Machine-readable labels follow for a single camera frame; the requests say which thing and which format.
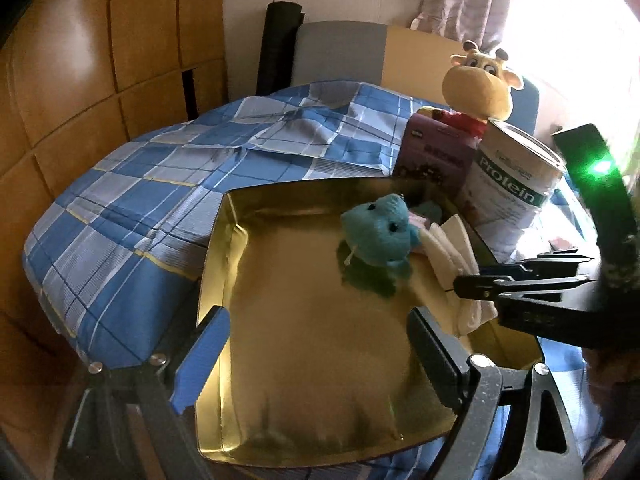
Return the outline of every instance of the can lid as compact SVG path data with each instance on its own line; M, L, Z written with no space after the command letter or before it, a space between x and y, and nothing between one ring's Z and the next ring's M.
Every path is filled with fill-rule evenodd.
M560 155L537 140L535 137L530 136L527 132L523 132L521 129L511 126L509 123L505 123L504 121L489 119L489 122L500 131L510 136L511 139L519 142L525 148L539 155L554 168L558 168L558 170L561 170L563 173L566 172L564 160L562 160Z

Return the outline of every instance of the golden tray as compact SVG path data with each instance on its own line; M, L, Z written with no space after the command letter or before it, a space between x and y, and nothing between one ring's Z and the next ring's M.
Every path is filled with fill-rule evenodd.
M337 178L233 190L223 197L202 277L198 322L228 308L231 336L196 402L200 452L245 466L310 467L356 462L447 433L442 406L406 337L406 316L428 306L445 332L445 293L425 256L380 294L345 282L341 213L388 193L411 205L430 196L457 211L425 181ZM467 226L481 265L495 259ZM487 323L460 338L497 365L542 360L537 340Z

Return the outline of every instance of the pink box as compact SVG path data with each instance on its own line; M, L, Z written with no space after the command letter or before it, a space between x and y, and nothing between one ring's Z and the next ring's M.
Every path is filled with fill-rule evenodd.
M465 181L477 145L466 132L413 114L404 129L393 176L428 178L454 197Z

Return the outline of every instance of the protein powder can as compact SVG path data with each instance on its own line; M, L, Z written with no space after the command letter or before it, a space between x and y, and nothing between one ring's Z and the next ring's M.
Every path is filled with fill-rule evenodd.
M510 124L489 120L458 194L458 207L504 263L565 171L564 161L542 142Z

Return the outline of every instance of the black clamp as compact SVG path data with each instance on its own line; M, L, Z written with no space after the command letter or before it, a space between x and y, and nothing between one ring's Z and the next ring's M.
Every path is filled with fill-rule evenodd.
M606 286L600 270L597 250L554 251L482 267L453 287L460 298L494 301L498 322L514 330L583 348L640 348L640 291Z
M440 402L458 415L425 478L472 478L498 406L509 404L505 435L490 477L584 479L569 417L544 363L531 370L513 370L498 367L482 354L469 356L425 307L411 311L407 334Z

